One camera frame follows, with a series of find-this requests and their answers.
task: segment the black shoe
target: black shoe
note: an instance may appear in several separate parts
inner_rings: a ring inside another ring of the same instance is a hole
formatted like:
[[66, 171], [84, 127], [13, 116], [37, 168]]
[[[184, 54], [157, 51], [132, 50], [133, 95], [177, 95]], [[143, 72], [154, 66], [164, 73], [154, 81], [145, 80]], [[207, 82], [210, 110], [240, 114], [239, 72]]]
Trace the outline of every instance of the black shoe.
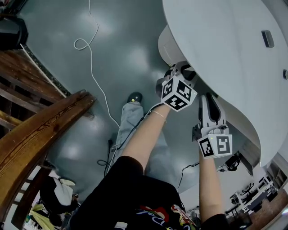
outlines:
[[128, 97], [127, 103], [129, 103], [129, 102], [141, 103], [142, 98], [143, 98], [142, 94], [140, 94], [139, 92], [134, 92], [134, 93], [131, 93], [130, 96]]

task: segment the gray floor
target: gray floor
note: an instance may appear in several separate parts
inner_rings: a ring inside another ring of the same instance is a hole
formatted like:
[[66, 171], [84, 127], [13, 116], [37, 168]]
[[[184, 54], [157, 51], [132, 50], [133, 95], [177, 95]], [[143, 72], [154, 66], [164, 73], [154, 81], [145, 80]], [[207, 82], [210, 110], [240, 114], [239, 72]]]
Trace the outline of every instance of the gray floor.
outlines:
[[[112, 116], [120, 122], [122, 106], [131, 92], [143, 94], [145, 110], [159, 102], [155, 83], [168, 70], [158, 53], [158, 38], [166, 26], [162, 0], [91, 0], [91, 13], [100, 25], [91, 44], [94, 75], [106, 92]], [[92, 108], [95, 119], [81, 118], [49, 155], [61, 176], [76, 182], [75, 190], [83, 200], [103, 178], [104, 169], [96, 161], [105, 159], [107, 141], [117, 133], [104, 97], [91, 77], [89, 50], [73, 47], [75, 39], [90, 40], [95, 32], [88, 0], [29, 0], [21, 16], [29, 31], [27, 45], [42, 64], [68, 91], [87, 89], [98, 99]], [[198, 161], [198, 146], [191, 142], [196, 123], [197, 101], [179, 113], [172, 112], [164, 128], [179, 177], [183, 167]], [[246, 138], [237, 130], [233, 132], [237, 148]], [[198, 168], [185, 171], [180, 192], [197, 180]]]

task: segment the white table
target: white table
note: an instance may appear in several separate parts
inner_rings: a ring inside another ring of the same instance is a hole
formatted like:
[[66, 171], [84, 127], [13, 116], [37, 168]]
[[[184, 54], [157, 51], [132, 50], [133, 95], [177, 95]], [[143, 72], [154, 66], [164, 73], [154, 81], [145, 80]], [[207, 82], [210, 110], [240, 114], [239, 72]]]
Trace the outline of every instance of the white table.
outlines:
[[[247, 126], [240, 131], [248, 138], [256, 133], [266, 165], [288, 132], [288, 47], [274, 17], [261, 0], [163, 0], [163, 6], [183, 55], [227, 102], [226, 112], [237, 111], [227, 120]], [[271, 31], [273, 48], [262, 30]]]

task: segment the forearm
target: forearm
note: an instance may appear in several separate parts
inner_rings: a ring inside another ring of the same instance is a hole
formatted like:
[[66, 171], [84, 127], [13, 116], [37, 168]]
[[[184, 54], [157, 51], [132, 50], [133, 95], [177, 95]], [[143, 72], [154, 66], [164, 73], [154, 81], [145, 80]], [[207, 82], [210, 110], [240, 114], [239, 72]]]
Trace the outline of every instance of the forearm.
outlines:
[[204, 159], [200, 153], [200, 215], [204, 222], [210, 217], [224, 213], [220, 181], [214, 159]]
[[[170, 108], [163, 105], [155, 108], [154, 111], [166, 118]], [[165, 123], [164, 118], [159, 114], [151, 113], [143, 121], [122, 153], [122, 156], [130, 156], [139, 161], [144, 170]]]

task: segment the bracelet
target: bracelet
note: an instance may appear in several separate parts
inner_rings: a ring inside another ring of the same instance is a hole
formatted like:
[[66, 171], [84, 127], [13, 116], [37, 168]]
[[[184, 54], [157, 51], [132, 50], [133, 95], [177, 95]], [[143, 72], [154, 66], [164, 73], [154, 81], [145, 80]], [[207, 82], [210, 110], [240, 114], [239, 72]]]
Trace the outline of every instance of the bracelet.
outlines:
[[166, 118], [165, 118], [162, 114], [160, 114], [160, 113], [158, 113], [158, 112], [156, 112], [156, 111], [154, 111], [154, 110], [152, 110], [151, 113], [152, 113], [152, 112], [160, 115], [160, 116], [165, 120], [165, 123], [167, 123]]

